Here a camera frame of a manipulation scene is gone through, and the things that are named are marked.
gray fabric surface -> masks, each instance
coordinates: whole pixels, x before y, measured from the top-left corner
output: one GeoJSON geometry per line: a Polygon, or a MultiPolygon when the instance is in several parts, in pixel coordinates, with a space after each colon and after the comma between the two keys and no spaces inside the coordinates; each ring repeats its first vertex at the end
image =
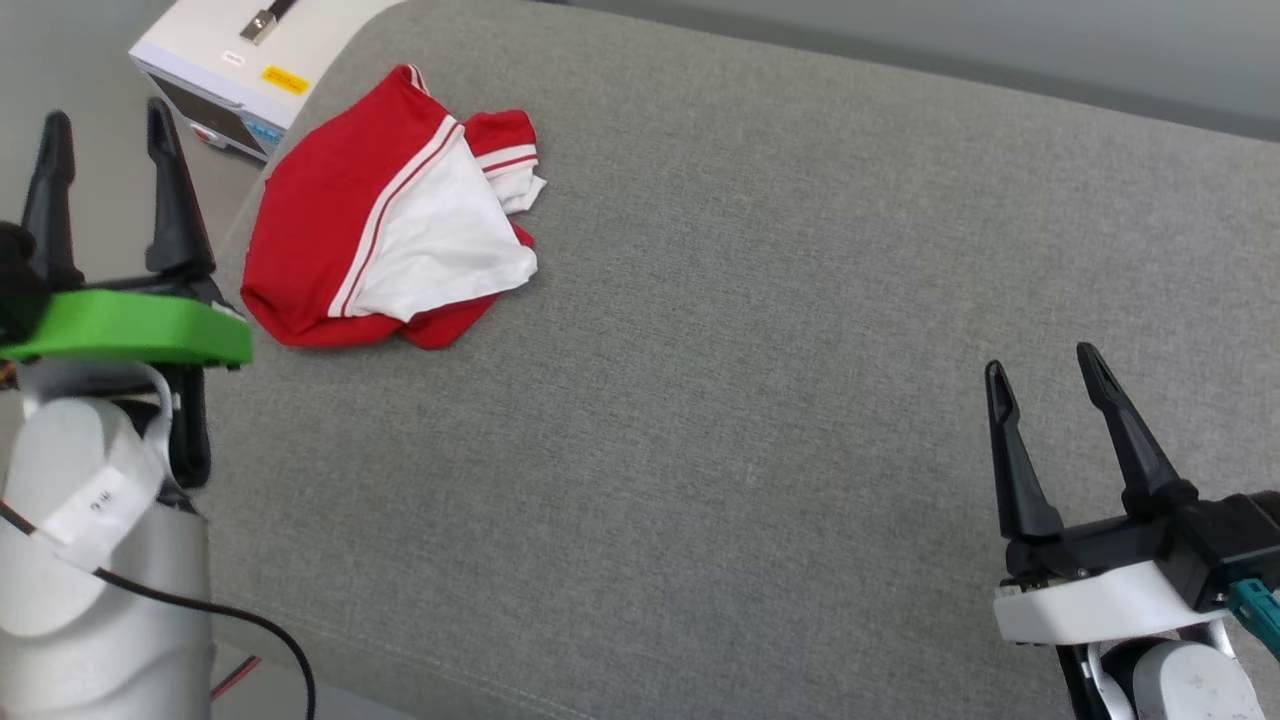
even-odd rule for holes
{"type": "Polygon", "coordinates": [[[338,685],[422,717],[1069,717],[991,614],[984,363],[1069,523],[1121,511],[1078,340],[1206,495],[1280,475],[1276,146],[495,0],[379,17],[287,145],[399,61],[458,117],[529,110],[550,186],[541,270],[448,351],[259,332],[210,377],[215,592],[338,685]]]}

